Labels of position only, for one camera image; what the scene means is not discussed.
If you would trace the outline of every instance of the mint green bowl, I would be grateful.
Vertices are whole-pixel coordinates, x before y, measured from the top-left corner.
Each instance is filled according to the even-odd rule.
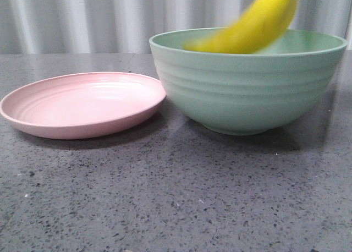
[[[288,30],[255,54],[182,49],[215,30],[167,32],[150,38],[150,46],[168,98],[189,118],[230,135],[280,127],[311,109],[347,46],[340,37]]]

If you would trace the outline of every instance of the granite surface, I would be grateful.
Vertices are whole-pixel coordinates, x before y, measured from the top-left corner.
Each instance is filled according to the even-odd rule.
[[[0,56],[0,96],[58,75],[157,77],[150,54]],[[254,136],[207,130],[166,99],[85,140],[0,119],[0,251],[352,251],[352,51],[318,104]]]

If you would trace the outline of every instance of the yellow banana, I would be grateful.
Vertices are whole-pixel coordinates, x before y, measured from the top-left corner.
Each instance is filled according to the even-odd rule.
[[[233,25],[204,39],[193,40],[184,49],[217,53],[253,53],[284,34],[299,0],[255,0]]]

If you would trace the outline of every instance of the curtain fold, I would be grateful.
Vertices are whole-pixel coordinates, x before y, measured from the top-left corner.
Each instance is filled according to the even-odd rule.
[[[165,31],[225,26],[253,0],[0,0],[0,53],[149,53]],[[291,28],[345,37],[352,0],[301,0]]]

